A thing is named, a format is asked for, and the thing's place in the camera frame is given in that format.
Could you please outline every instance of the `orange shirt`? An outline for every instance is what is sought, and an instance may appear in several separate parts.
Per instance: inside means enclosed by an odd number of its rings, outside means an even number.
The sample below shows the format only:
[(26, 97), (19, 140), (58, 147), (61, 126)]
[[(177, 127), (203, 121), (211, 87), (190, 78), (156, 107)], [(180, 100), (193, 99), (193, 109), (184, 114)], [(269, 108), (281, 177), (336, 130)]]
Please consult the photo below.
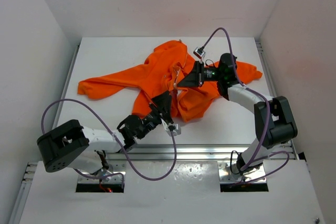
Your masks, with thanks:
[[(150, 112), (151, 98), (166, 90), (177, 89), (180, 82), (193, 68), (194, 58), (187, 52), (187, 46), (180, 41), (168, 41), (154, 49), (144, 64), (108, 74), (102, 77), (80, 81), (78, 94), (91, 99), (102, 99), (117, 93), (125, 87), (137, 87), (140, 93), (134, 102), (132, 114), (143, 117)], [(263, 74), (251, 64), (237, 62), (237, 73), (242, 82), (259, 79)], [(211, 103), (219, 97), (216, 82), (205, 82), (199, 88), (178, 88), (181, 93), (173, 95), (171, 116), (181, 117), (188, 122), (201, 118)]]

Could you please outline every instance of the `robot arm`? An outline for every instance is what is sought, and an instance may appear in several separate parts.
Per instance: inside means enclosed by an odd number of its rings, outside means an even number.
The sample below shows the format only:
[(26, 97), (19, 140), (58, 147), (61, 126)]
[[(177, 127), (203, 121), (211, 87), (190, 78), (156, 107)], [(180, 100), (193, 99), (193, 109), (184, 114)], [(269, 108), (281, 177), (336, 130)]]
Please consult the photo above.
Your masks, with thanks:
[(260, 96), (246, 90), (238, 83), (233, 68), (237, 68), (236, 57), (234, 63), (230, 54), (223, 54), (217, 67), (204, 67), (202, 59), (205, 52), (197, 48), (194, 54), (200, 58), (200, 61), (194, 63), (192, 71), (178, 83), (178, 87), (201, 87), (205, 81), (216, 81), (218, 92), (229, 101), (236, 102), (248, 109), (255, 115), (256, 139), (248, 149), (239, 154), (235, 170), (241, 175), (248, 172), (263, 162), (263, 157), (267, 157), (275, 146), (286, 143), (297, 136), (298, 131), (288, 103), (285, 97), (273, 98), (265, 95), (270, 104), (271, 115), (268, 122), (267, 133), (263, 144), (254, 160), (247, 169), (242, 169), (253, 156), (261, 139), (267, 120), (266, 103)]
[(70, 120), (44, 134), (37, 140), (45, 169), (57, 172), (65, 167), (85, 170), (101, 176), (108, 172), (104, 152), (120, 152), (120, 143), (128, 152), (159, 124), (163, 124), (170, 135), (179, 135), (181, 128), (170, 116), (172, 97), (169, 92), (152, 99), (151, 112), (143, 119), (129, 115), (112, 131), (95, 130), (81, 126), (78, 120)]

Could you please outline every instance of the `cable connector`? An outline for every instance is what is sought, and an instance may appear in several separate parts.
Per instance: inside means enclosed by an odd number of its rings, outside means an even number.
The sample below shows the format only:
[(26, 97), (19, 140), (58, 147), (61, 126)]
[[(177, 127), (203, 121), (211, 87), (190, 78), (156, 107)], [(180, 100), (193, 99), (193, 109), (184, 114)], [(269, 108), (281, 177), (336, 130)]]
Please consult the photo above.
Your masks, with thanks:
[(201, 60), (201, 62), (203, 61), (205, 54), (206, 52), (204, 51), (204, 47), (196, 47), (194, 50), (194, 55), (196, 55), (197, 58)]
[(163, 119), (161, 119), (162, 125), (164, 130), (167, 132), (169, 136), (172, 136), (172, 133), (174, 136), (181, 134), (181, 127), (175, 123), (175, 124), (167, 124)]

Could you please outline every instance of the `white base platform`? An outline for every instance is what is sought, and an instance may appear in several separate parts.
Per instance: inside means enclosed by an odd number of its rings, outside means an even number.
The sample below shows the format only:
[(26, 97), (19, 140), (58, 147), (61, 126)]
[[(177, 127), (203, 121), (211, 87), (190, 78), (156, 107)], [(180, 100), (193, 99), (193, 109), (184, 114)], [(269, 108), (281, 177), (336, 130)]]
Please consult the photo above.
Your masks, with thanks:
[[(265, 161), (267, 172), (283, 161)], [(171, 162), (136, 162), (158, 177)], [(216, 162), (178, 162), (166, 179), (149, 182), (127, 165), (123, 194), (76, 193), (70, 168), (49, 174), (38, 164), (20, 224), (314, 224), (323, 221), (304, 161), (290, 161), (268, 177), (269, 192), (221, 193)]]

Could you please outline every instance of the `white wall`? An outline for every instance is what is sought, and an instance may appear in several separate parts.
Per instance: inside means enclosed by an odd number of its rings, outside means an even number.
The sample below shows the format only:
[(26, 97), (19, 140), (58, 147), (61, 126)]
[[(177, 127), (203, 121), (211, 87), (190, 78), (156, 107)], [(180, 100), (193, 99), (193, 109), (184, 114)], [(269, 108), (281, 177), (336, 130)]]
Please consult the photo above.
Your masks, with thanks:
[(259, 37), (277, 0), (45, 0), (71, 41), (101, 36)]
[(336, 0), (280, 0), (261, 36), (278, 94), (288, 97), (327, 223), (336, 223)]
[(39, 160), (41, 114), (60, 97), (75, 47), (44, 0), (0, 0), (0, 9), (0, 223), (7, 223), (27, 162)]

